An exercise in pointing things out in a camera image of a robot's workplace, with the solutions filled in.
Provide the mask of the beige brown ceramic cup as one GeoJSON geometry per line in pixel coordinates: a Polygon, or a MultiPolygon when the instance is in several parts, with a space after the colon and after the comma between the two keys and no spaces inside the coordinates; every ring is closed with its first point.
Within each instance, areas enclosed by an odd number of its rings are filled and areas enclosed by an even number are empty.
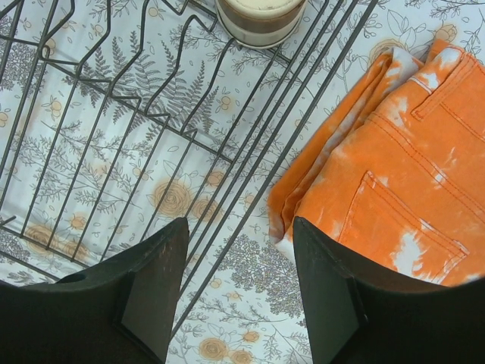
{"type": "Polygon", "coordinates": [[[268,49],[284,42],[299,25],[306,0],[216,0],[217,18],[239,44],[268,49]]]}

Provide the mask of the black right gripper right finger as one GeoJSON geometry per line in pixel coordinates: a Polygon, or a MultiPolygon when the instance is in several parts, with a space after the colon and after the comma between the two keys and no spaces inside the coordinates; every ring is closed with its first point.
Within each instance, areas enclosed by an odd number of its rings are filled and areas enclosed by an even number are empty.
{"type": "Polygon", "coordinates": [[[337,243],[304,218],[294,252],[315,363],[482,363],[484,281],[444,287],[337,243]]]}

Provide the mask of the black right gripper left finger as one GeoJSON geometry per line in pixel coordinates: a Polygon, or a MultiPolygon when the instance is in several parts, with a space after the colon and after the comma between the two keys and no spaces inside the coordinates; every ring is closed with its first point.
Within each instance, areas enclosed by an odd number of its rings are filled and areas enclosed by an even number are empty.
{"type": "Polygon", "coordinates": [[[1,286],[3,363],[163,363],[186,263],[177,218],[53,284],[1,286]]]}

